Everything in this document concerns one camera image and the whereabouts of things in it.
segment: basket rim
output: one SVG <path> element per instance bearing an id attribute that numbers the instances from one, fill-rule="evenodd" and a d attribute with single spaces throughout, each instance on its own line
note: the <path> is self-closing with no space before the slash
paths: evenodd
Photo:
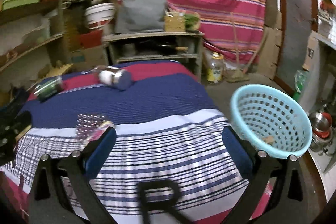
<path id="1" fill-rule="evenodd" d="M 249 133 L 249 134 L 245 134 L 244 136 L 246 137 L 246 139 L 248 141 L 251 141 L 255 144 L 257 144 L 259 147 L 262 147 L 261 150 L 265 150 L 270 156 L 272 155 L 276 155 L 276 157 L 278 158 L 282 158 L 282 159 L 286 159 L 289 155 L 295 155 L 296 157 L 300 157 L 302 156 L 310 147 L 311 142 L 309 140 L 312 139 L 312 128 L 311 128 L 311 124 L 309 121 L 309 118 L 307 116 L 307 114 L 305 113 L 305 111 L 302 109 L 302 107 L 290 96 L 288 96 L 287 94 L 285 94 L 284 92 L 275 89 L 273 87 L 267 86 L 267 85 L 260 85 L 260 84 L 250 84 L 250 85 L 244 85 L 238 89 L 236 89 L 236 91 L 233 93 L 232 97 L 231 97 L 231 101 L 230 101 L 230 109 L 231 109 L 231 113 L 232 113 L 232 119 L 236 119 L 238 121 L 238 123 L 240 124 L 239 126 L 242 127 L 242 129 L 245 132 L 252 132 L 251 129 L 246 125 L 246 123 L 244 122 L 242 116 L 239 113 L 238 110 L 238 97 L 240 96 L 241 92 L 244 92 L 247 89 L 250 88 L 263 88 L 263 89 L 268 89 L 271 91 L 275 91 L 276 93 L 281 94 L 282 96 L 284 96 L 286 99 L 290 100 L 292 103 L 296 104 L 298 106 L 299 109 L 299 114 L 300 117 L 302 116 L 303 119 L 305 119 L 305 122 L 308 126 L 308 140 L 306 142 L 306 144 L 299 150 L 297 151 L 283 151 L 280 150 L 278 148 L 275 148 L 265 142 L 263 142 L 262 140 L 260 140 L 256 134 L 254 133 Z"/>

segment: light blue plastic basket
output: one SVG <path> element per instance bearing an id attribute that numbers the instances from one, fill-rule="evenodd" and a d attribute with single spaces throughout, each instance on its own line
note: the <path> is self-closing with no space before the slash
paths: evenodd
<path id="1" fill-rule="evenodd" d="M 312 139 L 308 116 L 285 93 L 266 85 L 245 85 L 234 92 L 230 107 L 232 128 L 257 150 L 281 159 L 300 157 L 308 150 Z M 273 136 L 272 144 L 263 141 L 267 136 Z"/>

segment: gray door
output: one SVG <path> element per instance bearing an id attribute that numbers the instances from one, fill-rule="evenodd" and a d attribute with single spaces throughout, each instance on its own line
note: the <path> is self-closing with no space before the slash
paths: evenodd
<path id="1" fill-rule="evenodd" d="M 295 90 L 294 75 L 305 61 L 308 37 L 317 31 L 317 0 L 280 0 L 283 15 L 283 43 L 275 82 L 286 92 Z"/>

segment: gray panel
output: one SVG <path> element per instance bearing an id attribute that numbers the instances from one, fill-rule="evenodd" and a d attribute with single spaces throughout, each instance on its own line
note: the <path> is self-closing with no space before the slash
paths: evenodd
<path id="1" fill-rule="evenodd" d="M 286 29 L 277 76 L 295 90 L 294 75 L 305 61 L 311 33 L 311 0 L 286 0 Z"/>

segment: lime green tray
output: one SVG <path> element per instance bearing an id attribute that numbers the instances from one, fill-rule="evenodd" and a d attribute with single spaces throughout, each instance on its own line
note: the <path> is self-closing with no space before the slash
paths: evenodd
<path id="1" fill-rule="evenodd" d="M 2 10 L 7 10 L 7 9 L 18 7 L 18 6 L 39 3 L 39 2 L 40 0 L 5 0 L 2 3 Z"/>

